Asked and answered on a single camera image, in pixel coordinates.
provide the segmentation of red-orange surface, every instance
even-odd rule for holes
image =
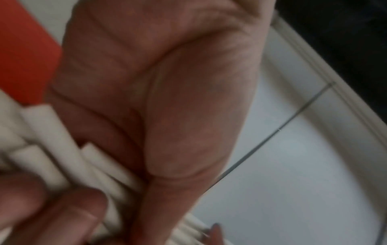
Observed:
[[[0,88],[22,104],[41,102],[61,49],[16,0],[0,0]]]

